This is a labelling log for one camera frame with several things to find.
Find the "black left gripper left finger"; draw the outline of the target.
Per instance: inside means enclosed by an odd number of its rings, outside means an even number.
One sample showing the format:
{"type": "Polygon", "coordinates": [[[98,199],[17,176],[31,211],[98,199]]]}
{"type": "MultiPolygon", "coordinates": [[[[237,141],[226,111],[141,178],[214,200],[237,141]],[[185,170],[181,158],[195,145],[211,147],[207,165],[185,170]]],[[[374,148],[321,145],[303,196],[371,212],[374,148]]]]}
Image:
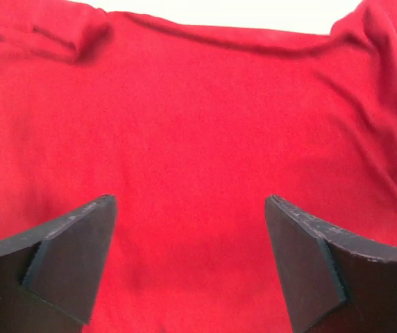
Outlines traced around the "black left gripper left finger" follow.
{"type": "Polygon", "coordinates": [[[92,317],[117,215],[105,195],[0,240],[0,333],[82,332],[92,317]]]}

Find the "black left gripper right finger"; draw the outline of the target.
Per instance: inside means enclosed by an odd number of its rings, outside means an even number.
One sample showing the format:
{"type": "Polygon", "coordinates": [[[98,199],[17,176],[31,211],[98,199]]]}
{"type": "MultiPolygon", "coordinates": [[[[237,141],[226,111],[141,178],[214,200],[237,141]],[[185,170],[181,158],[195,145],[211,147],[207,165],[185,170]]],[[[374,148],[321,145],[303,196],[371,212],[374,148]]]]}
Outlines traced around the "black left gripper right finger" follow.
{"type": "Polygon", "coordinates": [[[294,332],[397,332],[397,247],[279,196],[266,199],[265,218],[294,332]]]}

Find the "dark red t shirt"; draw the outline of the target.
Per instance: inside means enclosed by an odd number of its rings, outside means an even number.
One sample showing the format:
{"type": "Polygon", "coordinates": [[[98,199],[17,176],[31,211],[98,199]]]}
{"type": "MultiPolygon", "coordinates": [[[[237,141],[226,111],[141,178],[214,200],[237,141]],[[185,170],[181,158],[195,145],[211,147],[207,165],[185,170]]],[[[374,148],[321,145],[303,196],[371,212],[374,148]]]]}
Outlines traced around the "dark red t shirt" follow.
{"type": "Polygon", "coordinates": [[[101,194],[88,332],[289,332],[267,196],[397,246],[397,1],[328,35],[0,1],[0,239],[101,194]]]}

